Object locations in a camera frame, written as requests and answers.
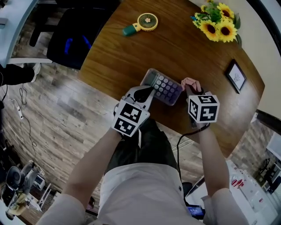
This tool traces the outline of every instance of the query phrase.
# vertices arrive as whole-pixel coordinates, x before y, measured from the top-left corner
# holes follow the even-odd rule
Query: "yellow fan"
[[[123,29],[123,34],[125,36],[131,36],[132,34],[144,30],[144,31],[152,31],[156,29],[158,25],[157,17],[152,13],[143,13],[137,19],[137,23],[134,23]]]

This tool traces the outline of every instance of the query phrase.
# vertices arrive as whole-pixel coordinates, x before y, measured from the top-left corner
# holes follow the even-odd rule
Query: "yellow flower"
[[[196,12],[194,16],[195,16],[196,19],[200,20],[200,18],[198,17],[198,14],[199,14],[199,13]]]
[[[202,20],[199,28],[210,40],[219,41],[215,22],[212,22],[211,20]]]
[[[234,18],[234,12],[226,4],[219,3],[217,8],[220,10],[220,13],[225,17],[229,17],[232,19]]]
[[[207,6],[202,5],[202,6],[201,6],[201,11],[202,11],[202,12],[206,12],[206,8],[207,8]]]
[[[235,39],[237,29],[234,28],[234,24],[232,22],[224,20],[221,23],[218,23],[216,27],[221,41],[230,42]]]
[[[229,22],[233,23],[233,19],[226,17],[224,15],[221,15],[221,21],[224,21],[224,20],[228,20]]]
[[[193,24],[194,24],[197,28],[199,28],[200,24],[199,24],[198,21],[192,21],[192,22],[193,22]]]

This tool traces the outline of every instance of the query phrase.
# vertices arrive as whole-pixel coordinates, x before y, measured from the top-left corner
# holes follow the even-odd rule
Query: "hand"
[[[189,77],[183,79],[181,81],[181,87],[183,88],[183,91],[185,90],[185,85],[187,85],[187,84],[191,85],[194,88],[194,90],[197,91],[197,92],[202,91],[201,85],[200,85],[198,80],[194,80],[194,79],[189,78]]]

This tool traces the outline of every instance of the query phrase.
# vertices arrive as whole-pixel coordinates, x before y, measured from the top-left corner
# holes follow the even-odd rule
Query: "teal handle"
[[[133,34],[136,33],[136,32],[137,32],[137,31],[136,31],[136,29],[134,28],[133,25],[127,26],[127,27],[125,27],[125,28],[123,29],[123,34],[124,34],[125,36],[131,36],[131,35],[133,35]]]

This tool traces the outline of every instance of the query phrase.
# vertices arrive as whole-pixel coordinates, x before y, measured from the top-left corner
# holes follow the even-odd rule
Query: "power strip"
[[[18,110],[19,118],[21,118],[21,120],[23,120],[22,111],[21,111],[21,108],[19,106],[17,107],[17,110]]]

